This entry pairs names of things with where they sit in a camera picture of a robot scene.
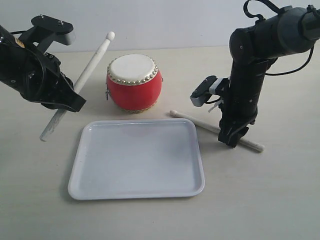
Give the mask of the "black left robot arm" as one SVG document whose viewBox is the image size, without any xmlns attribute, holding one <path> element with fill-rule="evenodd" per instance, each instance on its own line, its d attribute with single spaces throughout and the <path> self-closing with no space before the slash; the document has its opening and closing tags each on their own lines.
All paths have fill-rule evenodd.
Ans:
<svg viewBox="0 0 320 240">
<path fill-rule="evenodd" d="M 47 49 L 57 33 L 34 26 L 16 38 L 0 29 L 0 81 L 31 103 L 56 110 L 79 112 L 86 100 L 61 72 L 61 61 Z"/>
</svg>

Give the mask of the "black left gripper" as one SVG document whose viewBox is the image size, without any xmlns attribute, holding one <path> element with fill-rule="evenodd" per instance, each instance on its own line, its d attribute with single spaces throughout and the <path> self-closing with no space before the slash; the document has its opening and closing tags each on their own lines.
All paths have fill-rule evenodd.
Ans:
<svg viewBox="0 0 320 240">
<path fill-rule="evenodd" d="M 22 97 L 51 110 L 79 112 L 86 100 L 74 92 L 74 84 L 60 69 L 61 61 L 51 53 L 26 51 Z"/>
</svg>

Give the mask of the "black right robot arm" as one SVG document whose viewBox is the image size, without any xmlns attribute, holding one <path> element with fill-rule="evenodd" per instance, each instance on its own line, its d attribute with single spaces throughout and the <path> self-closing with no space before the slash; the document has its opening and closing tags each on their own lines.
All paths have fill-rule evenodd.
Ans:
<svg viewBox="0 0 320 240">
<path fill-rule="evenodd" d="M 264 0 L 263 4 L 276 14 L 266 19 L 251 14 L 248 4 L 246 1 L 243 5 L 245 15 L 257 21 L 253 26 L 236 29 L 230 36 L 232 67 L 219 105 L 222 118 L 218 140 L 233 148 L 248 132 L 248 125 L 255 123 L 267 70 L 280 57 L 312 52 L 320 38 L 320 11 L 313 5 L 279 8 Z"/>
</svg>

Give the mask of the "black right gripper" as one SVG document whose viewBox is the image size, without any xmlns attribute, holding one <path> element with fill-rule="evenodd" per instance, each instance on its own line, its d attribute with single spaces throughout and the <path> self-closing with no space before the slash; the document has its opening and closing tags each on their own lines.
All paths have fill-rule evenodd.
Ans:
<svg viewBox="0 0 320 240">
<path fill-rule="evenodd" d="M 256 120 L 259 101 L 258 77 L 223 78 L 218 85 L 222 116 L 219 121 L 218 140 L 235 148 Z"/>
</svg>

